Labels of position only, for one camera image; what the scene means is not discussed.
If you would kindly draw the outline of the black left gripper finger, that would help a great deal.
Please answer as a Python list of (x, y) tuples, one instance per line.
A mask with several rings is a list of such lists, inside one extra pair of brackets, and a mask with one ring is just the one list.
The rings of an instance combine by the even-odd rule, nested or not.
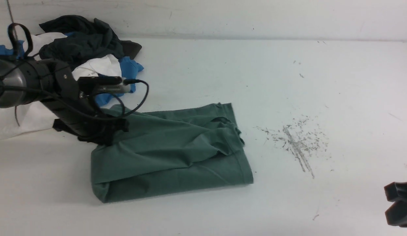
[(55, 119), (53, 129), (72, 134), (81, 142), (95, 143), (100, 146), (113, 144), (114, 126), (104, 122), (87, 122), (68, 124), (61, 119)]
[(129, 131), (129, 122), (124, 118), (108, 117), (104, 121), (104, 133), (115, 133), (118, 130)]

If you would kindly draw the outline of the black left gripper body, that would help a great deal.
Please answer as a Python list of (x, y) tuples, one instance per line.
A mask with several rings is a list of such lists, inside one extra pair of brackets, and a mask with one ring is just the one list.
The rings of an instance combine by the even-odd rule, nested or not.
[(81, 90), (70, 66), (60, 60), (41, 60), (40, 66), (46, 70), (40, 74), (40, 102), (58, 117), (53, 128), (79, 138), (109, 137), (109, 116), (100, 111), (92, 98), (80, 97)]

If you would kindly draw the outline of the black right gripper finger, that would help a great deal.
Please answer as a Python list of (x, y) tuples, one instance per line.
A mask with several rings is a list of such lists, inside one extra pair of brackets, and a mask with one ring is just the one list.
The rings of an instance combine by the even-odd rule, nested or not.
[(387, 224), (390, 226), (407, 227), (407, 202), (395, 201), (385, 212)]
[(407, 203), (407, 182), (392, 182), (384, 187), (388, 202), (404, 201)]

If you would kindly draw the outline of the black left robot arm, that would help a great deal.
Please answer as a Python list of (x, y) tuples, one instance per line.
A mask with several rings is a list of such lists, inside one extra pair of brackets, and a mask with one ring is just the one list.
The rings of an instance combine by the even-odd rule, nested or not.
[(0, 108), (39, 101), (57, 117), (54, 130), (83, 142), (111, 146), (115, 133), (128, 132), (128, 121), (101, 111), (95, 97), (129, 91), (120, 76), (75, 79), (70, 66), (59, 60), (0, 60)]

